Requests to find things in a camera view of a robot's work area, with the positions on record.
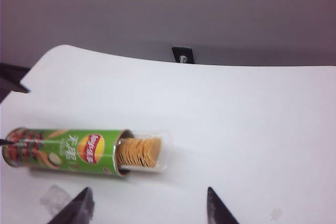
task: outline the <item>clear plastic lid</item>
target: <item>clear plastic lid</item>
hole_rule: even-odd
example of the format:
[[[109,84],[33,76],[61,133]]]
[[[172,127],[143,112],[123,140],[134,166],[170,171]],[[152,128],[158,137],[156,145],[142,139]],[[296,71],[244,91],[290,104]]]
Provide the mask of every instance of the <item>clear plastic lid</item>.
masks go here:
[[[132,131],[133,138],[117,143],[118,168],[141,172],[163,172],[168,165],[172,137],[166,131]]]

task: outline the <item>clear plastic piece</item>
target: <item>clear plastic piece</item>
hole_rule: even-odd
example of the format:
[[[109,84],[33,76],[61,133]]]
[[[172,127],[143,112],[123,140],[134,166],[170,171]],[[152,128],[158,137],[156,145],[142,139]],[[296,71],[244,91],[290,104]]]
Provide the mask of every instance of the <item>clear plastic piece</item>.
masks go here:
[[[146,167],[139,165],[118,165],[122,170],[133,170],[139,172],[163,172],[168,165],[168,159],[173,145],[173,140],[170,133],[166,131],[132,131],[134,138],[140,138],[142,140],[147,138],[159,138],[161,140],[159,155],[154,167]]]

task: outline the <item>white tabletop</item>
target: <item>white tabletop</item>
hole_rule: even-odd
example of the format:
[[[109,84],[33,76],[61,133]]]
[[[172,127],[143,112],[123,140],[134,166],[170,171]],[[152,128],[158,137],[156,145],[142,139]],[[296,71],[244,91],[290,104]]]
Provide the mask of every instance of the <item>white tabletop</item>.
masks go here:
[[[242,223],[336,223],[336,68],[224,67],[59,46],[2,103],[1,137],[34,128],[168,130],[162,174],[124,178],[1,163],[2,223],[46,223],[52,185],[90,186],[92,223],[206,223],[212,186]],[[272,212],[282,212],[272,220]]]

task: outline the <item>red lay's logo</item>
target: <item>red lay's logo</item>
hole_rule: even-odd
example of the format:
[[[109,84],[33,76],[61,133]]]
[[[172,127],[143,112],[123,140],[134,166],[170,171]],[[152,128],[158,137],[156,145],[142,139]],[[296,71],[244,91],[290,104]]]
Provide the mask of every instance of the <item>red lay's logo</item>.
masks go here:
[[[99,134],[90,134],[81,139],[77,152],[80,158],[89,163],[96,164],[104,152],[104,138]]]

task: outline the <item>potato chip can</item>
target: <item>potato chip can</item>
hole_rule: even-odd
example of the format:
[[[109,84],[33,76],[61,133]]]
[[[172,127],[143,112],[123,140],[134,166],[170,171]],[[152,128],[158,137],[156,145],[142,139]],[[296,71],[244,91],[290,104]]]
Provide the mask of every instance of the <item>potato chip can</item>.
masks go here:
[[[15,129],[7,140],[15,142],[2,148],[10,166],[29,166],[71,172],[119,175],[116,146],[118,140],[132,137],[129,130],[43,130]]]

